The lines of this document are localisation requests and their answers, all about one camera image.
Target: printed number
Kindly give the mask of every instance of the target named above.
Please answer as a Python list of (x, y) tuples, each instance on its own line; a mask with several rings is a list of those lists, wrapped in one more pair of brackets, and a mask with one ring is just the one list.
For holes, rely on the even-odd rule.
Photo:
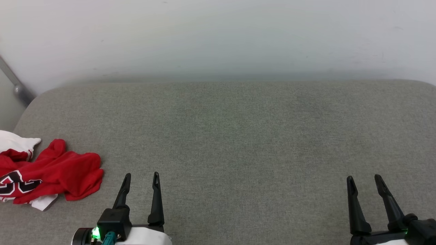
[(35, 189), (41, 180), (31, 180), (24, 182), (21, 173), (16, 170), (0, 177), (0, 195), (10, 195), (15, 191), (15, 183), (18, 183), (18, 190), (21, 193)]

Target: gray couch cushion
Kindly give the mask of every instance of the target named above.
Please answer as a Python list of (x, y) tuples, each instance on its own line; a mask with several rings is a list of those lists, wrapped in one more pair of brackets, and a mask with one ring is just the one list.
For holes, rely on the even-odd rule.
[(69, 244), (111, 207), (124, 174), (133, 223), (160, 173), (175, 245), (348, 244), (353, 175), (373, 230), (388, 223), (374, 174), (405, 213), (436, 218), (436, 87), (414, 81), (98, 84), (37, 97), (15, 133), (96, 152), (105, 176), (45, 212), (1, 204), (2, 244)]

